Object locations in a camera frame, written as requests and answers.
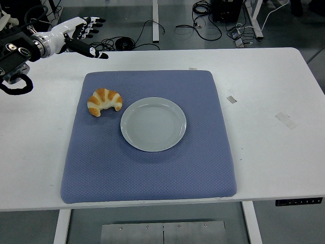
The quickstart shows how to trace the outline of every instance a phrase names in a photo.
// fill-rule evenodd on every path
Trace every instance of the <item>blue placemat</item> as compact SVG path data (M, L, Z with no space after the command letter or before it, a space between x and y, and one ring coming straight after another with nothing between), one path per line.
M87 100L115 90L123 107L92 116ZM132 147L122 136L125 109L146 97L176 103L187 120L178 144L160 152ZM227 197L236 193L234 165L213 77L208 71L117 71L85 77L64 168L65 203Z

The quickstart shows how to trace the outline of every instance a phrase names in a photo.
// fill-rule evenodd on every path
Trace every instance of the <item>plate rim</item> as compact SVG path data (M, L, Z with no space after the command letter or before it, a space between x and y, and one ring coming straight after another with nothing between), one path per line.
M134 105L135 104L137 104L137 103L141 103L141 102L143 102L144 100L148 100L148 99L157 99L157 100L164 100L164 101L167 101L167 102L169 102L169 103L172 103L179 111L180 111L180 114L182 115L182 117L184 117L184 123L182 123L182 127L184 127L184 131L181 133L181 136L179 137L179 139L175 142L175 143L173 143L171 146L169 146L169 147L166 147L166 148L164 148L164 149L160 149L160 150L146 150L146 149L143 149L143 148L139 148L138 146L136 146L136 145L134 145L134 144L132 144L132 141L129 139L129 137L128 136L126 136L125 134L127 134L125 131L125 129L123 130L123 126L122 126L122 124L123 124L123 118L125 118L125 113L126 112L129 112L131 109L132 109L132 107L134 107ZM121 133L122 133L122 135L123 135L123 137L124 137L124 139L131 145L131 146L133 146L134 148L136 148L136 149L138 149L138 150L141 150L141 151L147 151L147 152L152 152L152 153L154 153L154 152L159 152L159 151L164 151L164 150L167 150L167 149L169 149L169 148L171 148L171 147L173 147L173 146L175 146L182 138L183 138L183 136L184 136L184 134L185 134L185 131L186 131L186 127L187 127L187 120L186 120L186 116L185 116L185 113L184 113L184 111L176 104L176 103L174 103L173 101L171 101L171 100L169 100L169 99L166 99L166 98L161 98L161 97L147 97L147 98L142 98L142 99L139 99L139 100L136 100L135 102L133 102L131 105L129 105L126 109L125 109L125 111L123 112L123 115L122 115L122 118L121 118L121 121L120 121L120 129L121 129Z

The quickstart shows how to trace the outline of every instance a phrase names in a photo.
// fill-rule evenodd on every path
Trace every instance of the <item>croissant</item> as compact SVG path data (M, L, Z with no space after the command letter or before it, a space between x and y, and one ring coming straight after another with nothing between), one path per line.
M105 88L95 90L87 102L89 112L96 117L101 115L102 109L114 107L118 111L122 105L123 101L120 94L114 90L107 90Z

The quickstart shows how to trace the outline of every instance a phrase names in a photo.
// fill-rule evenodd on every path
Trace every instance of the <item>robotic arm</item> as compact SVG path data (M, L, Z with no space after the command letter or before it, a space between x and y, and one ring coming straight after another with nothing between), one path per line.
M104 19L97 17L76 17L55 26L50 32L37 32L30 25L27 29L31 36L16 26L3 29L0 31L0 89L10 95L30 92L33 83L27 76L29 66L26 62L35 62L67 49L86 57L107 59L107 54L80 41L98 33L94 27L101 27L104 22ZM10 89L3 84L4 80L8 84L14 84L21 79L26 82L23 89Z

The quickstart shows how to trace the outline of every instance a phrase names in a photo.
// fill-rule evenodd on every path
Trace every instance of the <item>table leg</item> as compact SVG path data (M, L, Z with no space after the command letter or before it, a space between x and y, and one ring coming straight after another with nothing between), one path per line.
M152 0L152 20L159 23L158 19L158 0ZM152 23L152 42L159 42L159 25Z
M57 220L54 243L53 244L66 244L68 228L70 223L71 209L61 209L59 218Z
M251 244L262 244L261 234L257 223L255 209L252 201L242 202L248 236Z
M248 17L250 19L252 26L254 27L253 30L255 32L256 38L258 38L258 39L263 38L261 28L259 27L259 24L257 21L257 15L261 8L262 2L263 2L263 0L257 0L254 4L252 4L252 2L245 3L245 7L248 12Z

